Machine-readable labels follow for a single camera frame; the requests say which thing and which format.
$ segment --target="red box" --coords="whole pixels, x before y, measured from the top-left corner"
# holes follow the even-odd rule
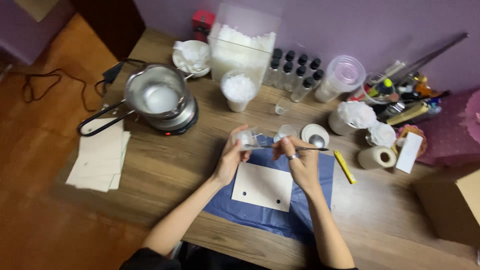
[[[197,10],[192,18],[193,35],[196,40],[207,42],[208,33],[215,21],[215,14]]]

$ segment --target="blue paper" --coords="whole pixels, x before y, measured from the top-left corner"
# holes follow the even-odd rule
[[[266,140],[269,145],[273,143],[273,139],[270,137],[266,137]],[[329,208],[332,199],[334,161],[335,158],[332,156],[322,153],[318,156],[318,181],[322,186]],[[272,150],[269,148],[253,150],[248,163],[290,172],[287,158],[282,156],[278,160],[273,161]],[[229,185],[222,188],[210,200],[204,211],[234,223],[293,238],[306,245],[315,243],[307,198],[295,182],[292,186],[289,212],[284,212],[232,200],[233,185],[236,177],[237,174],[235,174]]]

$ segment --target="hand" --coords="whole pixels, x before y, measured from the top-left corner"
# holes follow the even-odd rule
[[[235,171],[240,163],[240,161],[246,162],[250,158],[252,151],[240,151],[241,143],[240,140],[237,140],[235,144],[232,142],[233,135],[236,135],[242,130],[246,130],[248,125],[243,125],[237,127],[236,129],[230,132],[228,136],[227,143],[222,151],[222,156],[218,161],[215,172],[212,175],[212,178],[215,181],[218,181],[222,186],[228,185],[235,175]]]
[[[273,160],[278,160],[281,155],[295,155],[295,146],[313,147],[315,145],[306,143],[296,137],[283,137],[280,141],[272,144]],[[288,166],[293,180],[304,191],[319,188],[318,183],[318,150],[300,150],[300,158],[289,160]]]

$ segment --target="pink fabric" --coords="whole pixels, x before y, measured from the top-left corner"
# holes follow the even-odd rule
[[[417,161],[437,166],[480,161],[480,123],[475,114],[480,111],[479,104],[480,90],[444,98],[442,112],[418,124],[429,147]]]

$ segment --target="person's left hand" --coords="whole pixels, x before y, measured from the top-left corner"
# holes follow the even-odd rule
[[[222,156],[212,175],[215,181],[218,181],[222,186],[226,186],[232,181],[240,161],[246,162],[250,158],[251,150],[240,151],[240,140],[237,140],[235,144],[232,142],[232,136],[234,134],[246,129],[248,129],[248,125],[239,126],[232,130],[228,136],[227,143],[222,151]]]

